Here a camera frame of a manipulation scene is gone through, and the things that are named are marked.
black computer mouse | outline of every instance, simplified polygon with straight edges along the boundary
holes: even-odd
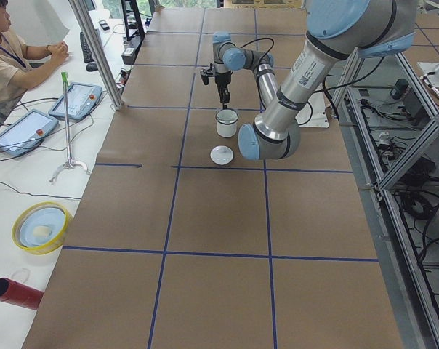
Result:
[[[87,63],[86,70],[87,71],[98,71],[96,62]]]

person's hand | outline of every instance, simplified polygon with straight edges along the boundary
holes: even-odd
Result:
[[[59,42],[56,45],[49,45],[48,50],[52,53],[53,61],[57,66],[62,65],[68,57],[68,45],[64,41]]]

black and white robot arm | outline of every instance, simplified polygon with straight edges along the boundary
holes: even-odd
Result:
[[[265,111],[241,127],[239,149],[249,160],[283,159],[300,141],[295,119],[333,65],[358,49],[360,57],[393,55],[414,40],[417,0],[312,0],[305,48],[279,86],[273,58],[235,46],[227,32],[214,34],[214,64],[202,71],[204,83],[215,77],[227,107],[232,71],[250,69],[259,85]]]

white cup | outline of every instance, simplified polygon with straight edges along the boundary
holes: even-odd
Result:
[[[239,115],[234,109],[221,109],[217,111],[217,132],[221,137],[229,138],[237,132]]]

tripod base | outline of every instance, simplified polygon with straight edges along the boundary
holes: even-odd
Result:
[[[87,167],[87,165],[85,164],[85,162],[83,161],[77,161],[74,159],[69,159],[67,162],[65,162],[63,165],[59,166],[56,170],[55,173],[53,174],[52,179],[50,180],[50,183],[53,184],[56,182],[58,175],[61,173],[61,171],[63,171],[64,169],[73,169],[74,167],[82,167],[84,169],[84,171],[90,175],[90,171],[89,171],[89,167]]]

